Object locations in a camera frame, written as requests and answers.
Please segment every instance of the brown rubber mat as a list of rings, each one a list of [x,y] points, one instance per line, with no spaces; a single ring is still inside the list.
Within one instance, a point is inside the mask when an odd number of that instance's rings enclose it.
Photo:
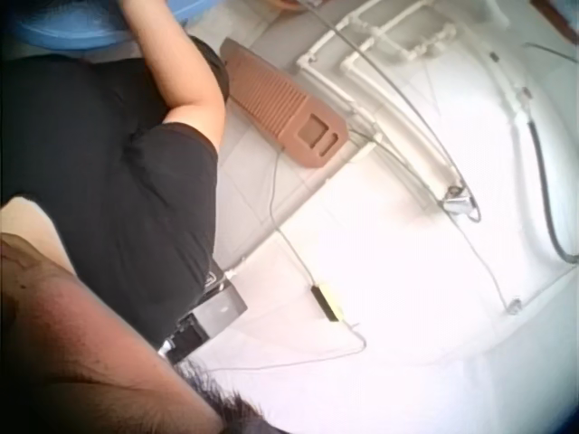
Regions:
[[[296,162],[321,167],[346,143],[345,120],[286,73],[231,39],[225,40],[221,54],[231,99]]]

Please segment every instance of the black shirt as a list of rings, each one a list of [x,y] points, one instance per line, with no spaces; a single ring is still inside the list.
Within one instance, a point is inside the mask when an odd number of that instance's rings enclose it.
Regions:
[[[4,65],[2,205],[37,203],[79,278],[159,347],[203,294],[217,154],[194,128],[159,123],[166,108],[140,62],[107,73],[125,68],[135,86],[148,83],[133,89],[156,105],[147,110],[133,110],[89,64],[48,56]]]

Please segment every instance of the black device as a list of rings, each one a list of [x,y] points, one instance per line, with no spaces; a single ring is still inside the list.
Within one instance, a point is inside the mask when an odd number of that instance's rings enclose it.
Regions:
[[[178,364],[219,335],[246,310],[242,296],[213,261],[203,297],[178,321],[175,332],[166,339],[160,353],[171,364]]]

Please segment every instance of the blue basin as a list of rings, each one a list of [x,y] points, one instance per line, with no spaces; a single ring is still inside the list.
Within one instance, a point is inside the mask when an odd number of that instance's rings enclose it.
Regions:
[[[176,19],[183,22],[220,1],[168,0],[168,4]],[[110,0],[72,1],[44,14],[13,14],[9,31],[30,45],[66,51],[106,47],[132,37],[116,3]]]

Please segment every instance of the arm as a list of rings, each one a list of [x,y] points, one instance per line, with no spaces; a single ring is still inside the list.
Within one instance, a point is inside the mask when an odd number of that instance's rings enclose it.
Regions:
[[[172,420],[200,434],[223,428],[169,364],[79,280],[5,233],[0,283],[3,384],[9,378],[60,432],[159,428]]]
[[[225,123],[221,90],[166,0],[119,0],[119,4],[170,109],[165,122],[194,127],[218,147]]]

